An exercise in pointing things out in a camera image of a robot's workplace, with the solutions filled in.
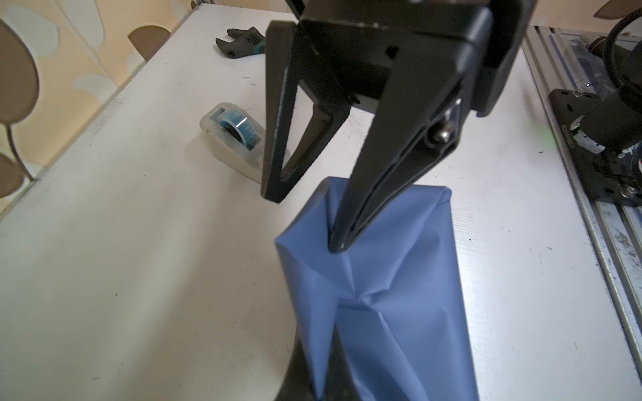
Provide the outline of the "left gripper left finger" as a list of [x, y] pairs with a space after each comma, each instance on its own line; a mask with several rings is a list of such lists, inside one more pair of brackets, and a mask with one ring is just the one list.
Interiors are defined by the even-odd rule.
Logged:
[[295, 337], [289, 366], [274, 400], [316, 401], [314, 386], [309, 376], [307, 360], [299, 335]]

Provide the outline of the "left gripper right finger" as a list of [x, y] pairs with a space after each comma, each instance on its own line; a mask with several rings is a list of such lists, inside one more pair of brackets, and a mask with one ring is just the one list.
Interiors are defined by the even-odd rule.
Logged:
[[324, 392], [321, 399], [323, 401], [361, 401], [337, 327], [334, 327]]

